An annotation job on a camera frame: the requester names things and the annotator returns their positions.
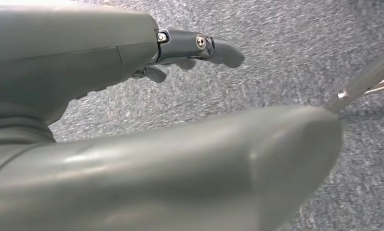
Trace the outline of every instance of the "gray plastic cover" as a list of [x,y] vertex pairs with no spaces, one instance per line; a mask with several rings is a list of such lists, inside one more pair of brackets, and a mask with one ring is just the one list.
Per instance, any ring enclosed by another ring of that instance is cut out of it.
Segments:
[[156,42],[157,31],[144,12],[67,0],[0,0],[0,61]]
[[323,182],[341,144],[325,109],[272,107],[0,146],[12,153],[0,161],[0,231],[274,231]]

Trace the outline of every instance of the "gray carpet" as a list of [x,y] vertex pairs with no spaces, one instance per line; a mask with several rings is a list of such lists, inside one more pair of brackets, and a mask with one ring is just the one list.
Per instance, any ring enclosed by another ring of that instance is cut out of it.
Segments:
[[[71,102],[52,126],[59,141],[169,126],[250,107],[321,105],[384,51],[384,0],[105,0],[148,11],[161,27],[234,42],[247,57],[229,70],[199,62]],[[341,112],[342,156],[291,230],[384,231],[384,93]]]

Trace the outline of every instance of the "robotic finger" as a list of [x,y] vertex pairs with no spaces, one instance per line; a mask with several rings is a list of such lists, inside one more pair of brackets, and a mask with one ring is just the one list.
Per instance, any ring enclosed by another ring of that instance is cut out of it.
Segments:
[[[157,34],[157,40],[159,54],[151,65],[175,64],[183,70],[189,70],[198,59],[237,68],[244,61],[244,55],[230,42],[197,32],[163,29]],[[148,77],[161,83],[166,79],[166,74],[155,67],[145,67],[132,77]]]

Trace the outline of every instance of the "metal screw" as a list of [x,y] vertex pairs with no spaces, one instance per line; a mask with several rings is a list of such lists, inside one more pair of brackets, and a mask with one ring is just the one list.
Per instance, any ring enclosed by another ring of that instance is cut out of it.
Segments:
[[200,49],[204,49],[206,47],[206,39],[203,35],[196,36],[196,44]]
[[348,92],[345,89],[338,93],[338,98],[340,100],[343,100],[347,97],[348,97]]
[[168,37],[165,33],[158,33],[158,42],[166,42]]

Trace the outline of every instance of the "robotic hand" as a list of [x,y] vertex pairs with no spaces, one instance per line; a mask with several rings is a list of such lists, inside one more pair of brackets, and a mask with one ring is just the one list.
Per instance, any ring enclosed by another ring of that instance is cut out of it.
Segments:
[[159,30],[147,13],[1,0],[0,231],[276,230],[338,157],[341,125],[323,108],[66,143],[47,127],[90,91],[162,82],[155,65],[195,59],[235,68],[244,56],[218,38]]

